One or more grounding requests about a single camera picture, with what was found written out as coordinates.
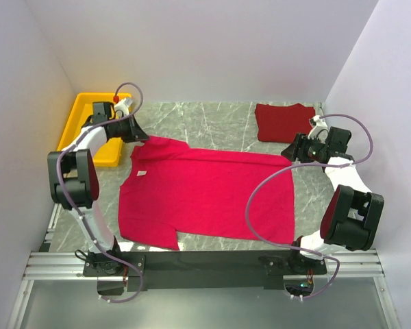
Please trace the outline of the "yellow plastic tray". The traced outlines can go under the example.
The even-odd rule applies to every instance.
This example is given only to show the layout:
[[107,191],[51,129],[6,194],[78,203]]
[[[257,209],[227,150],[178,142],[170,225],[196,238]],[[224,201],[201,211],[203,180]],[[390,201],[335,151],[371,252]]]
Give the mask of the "yellow plastic tray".
[[[114,93],[79,93],[71,108],[57,150],[68,147],[80,134],[81,128],[93,115],[93,104],[113,102]],[[121,137],[110,137],[96,154],[92,155],[96,167],[117,167],[120,162],[123,141]]]

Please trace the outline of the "bright red t-shirt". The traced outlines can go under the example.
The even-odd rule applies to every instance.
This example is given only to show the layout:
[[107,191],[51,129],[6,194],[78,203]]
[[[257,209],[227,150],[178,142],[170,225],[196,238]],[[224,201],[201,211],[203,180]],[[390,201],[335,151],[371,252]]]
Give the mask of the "bright red t-shirt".
[[192,148],[153,136],[130,158],[119,195],[124,239],[174,250],[180,232],[293,241],[294,183],[284,157]]

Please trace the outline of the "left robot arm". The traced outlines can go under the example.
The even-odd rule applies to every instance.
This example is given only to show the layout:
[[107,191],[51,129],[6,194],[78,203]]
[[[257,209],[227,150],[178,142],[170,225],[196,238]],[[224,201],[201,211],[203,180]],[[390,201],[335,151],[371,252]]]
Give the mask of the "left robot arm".
[[99,208],[100,186],[93,157],[113,138],[125,143],[148,140],[134,117],[138,108],[133,103],[131,97],[95,102],[77,137],[47,156],[51,198],[73,215],[84,233],[89,243],[86,266],[104,276],[127,273],[130,265],[123,260]]

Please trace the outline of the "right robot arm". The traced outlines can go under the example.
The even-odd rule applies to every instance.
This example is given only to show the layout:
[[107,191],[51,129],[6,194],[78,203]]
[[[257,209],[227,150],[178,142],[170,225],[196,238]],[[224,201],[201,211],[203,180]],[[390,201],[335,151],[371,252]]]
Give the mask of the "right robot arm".
[[367,251],[373,245],[384,198],[370,191],[347,154],[348,130],[333,127],[325,138],[298,133],[281,155],[290,161],[325,164],[334,194],[315,233],[300,236],[294,249],[278,261],[276,270],[285,275],[325,273],[326,256],[345,250]]

